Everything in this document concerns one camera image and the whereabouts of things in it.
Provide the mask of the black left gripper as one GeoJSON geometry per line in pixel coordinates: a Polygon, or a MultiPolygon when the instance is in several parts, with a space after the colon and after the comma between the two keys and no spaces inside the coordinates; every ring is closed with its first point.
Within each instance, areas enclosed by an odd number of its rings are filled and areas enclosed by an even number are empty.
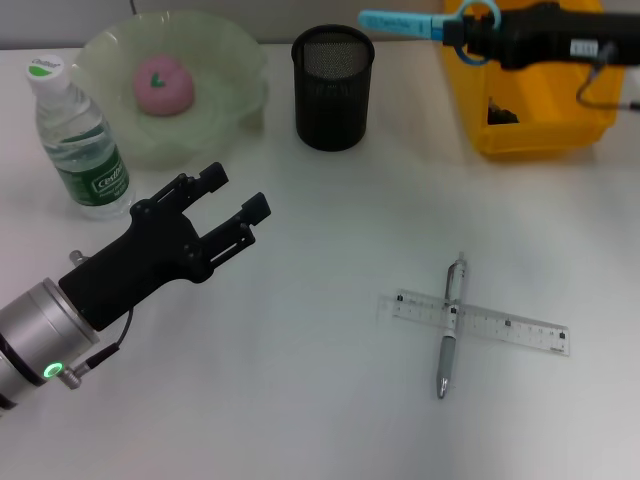
{"type": "Polygon", "coordinates": [[[62,292],[93,329],[105,329],[166,283],[204,282],[255,243],[251,228],[271,214],[261,192],[201,238],[182,213],[227,182],[219,162],[198,177],[180,173],[151,203],[134,205],[131,224],[121,237],[59,280],[62,292]]]}

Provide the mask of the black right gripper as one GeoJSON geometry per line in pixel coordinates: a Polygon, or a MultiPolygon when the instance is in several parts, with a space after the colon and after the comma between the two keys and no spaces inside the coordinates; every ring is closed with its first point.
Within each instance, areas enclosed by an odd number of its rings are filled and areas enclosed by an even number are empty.
{"type": "Polygon", "coordinates": [[[639,64],[637,14],[578,11],[541,2],[499,16],[465,14],[463,22],[444,23],[442,43],[460,56],[492,56],[498,40],[504,69],[548,62],[639,64]]]}

